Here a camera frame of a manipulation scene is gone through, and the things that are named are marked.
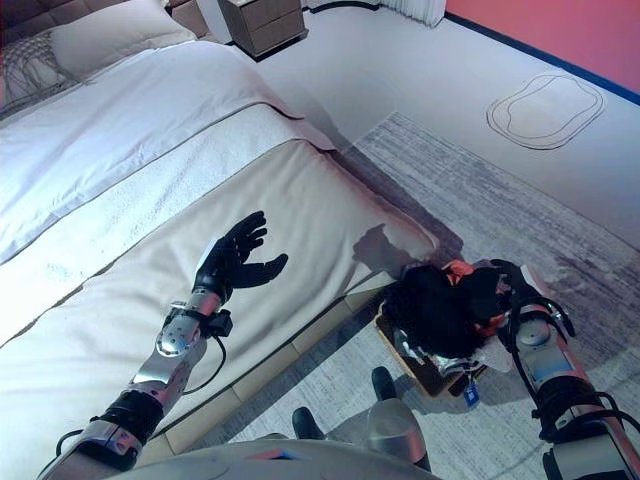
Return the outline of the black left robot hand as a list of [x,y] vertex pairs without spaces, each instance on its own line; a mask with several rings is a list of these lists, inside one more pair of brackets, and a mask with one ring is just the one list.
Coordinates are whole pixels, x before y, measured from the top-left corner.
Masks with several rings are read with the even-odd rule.
[[262,263],[247,262],[251,252],[264,243],[266,234],[263,211],[236,223],[208,251],[196,271],[192,292],[214,293],[224,304],[235,289],[259,287],[274,280],[286,266],[287,254]]

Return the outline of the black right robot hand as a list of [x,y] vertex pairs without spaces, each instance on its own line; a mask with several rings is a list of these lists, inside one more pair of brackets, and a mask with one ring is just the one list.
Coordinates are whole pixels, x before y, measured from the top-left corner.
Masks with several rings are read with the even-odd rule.
[[501,281],[510,287],[514,298],[526,300],[548,297],[546,287],[536,282],[533,273],[527,267],[522,268],[503,259],[491,259],[490,264],[499,274]]

